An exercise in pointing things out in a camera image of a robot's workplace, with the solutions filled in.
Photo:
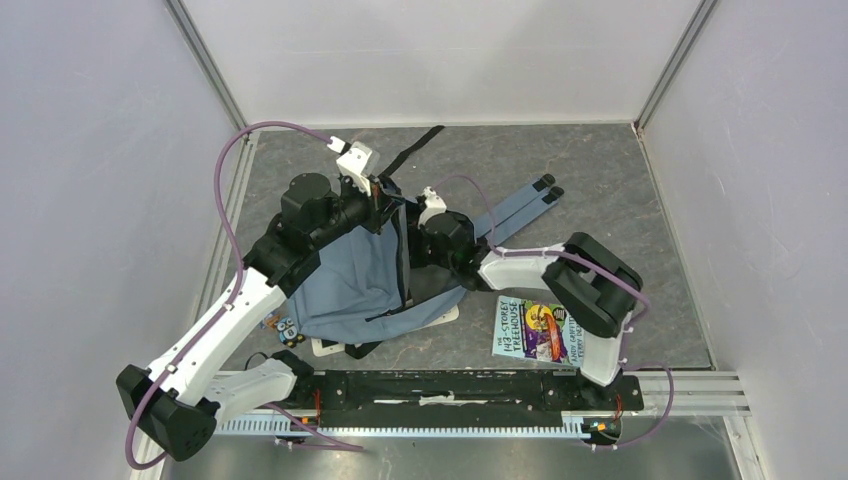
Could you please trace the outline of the blue grey backpack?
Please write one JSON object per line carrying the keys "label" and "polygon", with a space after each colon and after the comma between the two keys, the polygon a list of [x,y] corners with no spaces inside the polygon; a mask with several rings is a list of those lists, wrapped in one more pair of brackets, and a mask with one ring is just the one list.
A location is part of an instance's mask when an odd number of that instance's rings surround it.
{"label": "blue grey backpack", "polygon": [[411,289],[407,202],[391,175],[442,131],[437,125],[401,151],[374,179],[401,197],[383,230],[357,228],[333,242],[314,242],[316,269],[289,297],[289,315],[309,337],[345,344],[354,358],[379,343],[425,326],[457,306],[467,289]]}

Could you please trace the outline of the light blue treehouse book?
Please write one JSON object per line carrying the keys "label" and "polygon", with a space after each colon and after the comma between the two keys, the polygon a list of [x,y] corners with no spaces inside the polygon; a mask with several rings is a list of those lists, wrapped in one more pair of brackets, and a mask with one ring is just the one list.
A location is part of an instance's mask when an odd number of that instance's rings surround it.
{"label": "light blue treehouse book", "polygon": [[492,354],[579,368],[584,359],[584,330],[559,304],[499,296]]}

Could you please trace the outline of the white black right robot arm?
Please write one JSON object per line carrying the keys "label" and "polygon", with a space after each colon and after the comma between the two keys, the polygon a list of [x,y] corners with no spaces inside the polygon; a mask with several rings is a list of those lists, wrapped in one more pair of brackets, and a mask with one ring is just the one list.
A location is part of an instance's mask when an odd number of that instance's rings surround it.
{"label": "white black right robot arm", "polygon": [[551,292],[584,331],[580,400],[602,408],[617,396],[624,330],[635,307],[649,305],[633,268],[584,232],[547,247],[503,249],[476,234],[473,222],[440,197],[419,196],[417,206],[415,261],[447,270],[471,291]]}

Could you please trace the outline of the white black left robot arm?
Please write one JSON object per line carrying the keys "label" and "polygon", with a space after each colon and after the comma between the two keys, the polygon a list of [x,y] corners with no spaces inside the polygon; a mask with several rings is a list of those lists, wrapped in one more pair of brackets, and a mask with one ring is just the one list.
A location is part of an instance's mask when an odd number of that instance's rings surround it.
{"label": "white black left robot arm", "polygon": [[378,232],[402,200],[385,176],[343,174],[338,192],[322,174],[295,177],[222,295],[160,357],[119,373],[116,386],[130,419],[127,463],[145,470],[166,457],[184,461],[221,423],[280,401],[306,405],[314,381],[286,354],[223,381],[216,376],[251,329],[319,268],[323,248],[356,229]]}

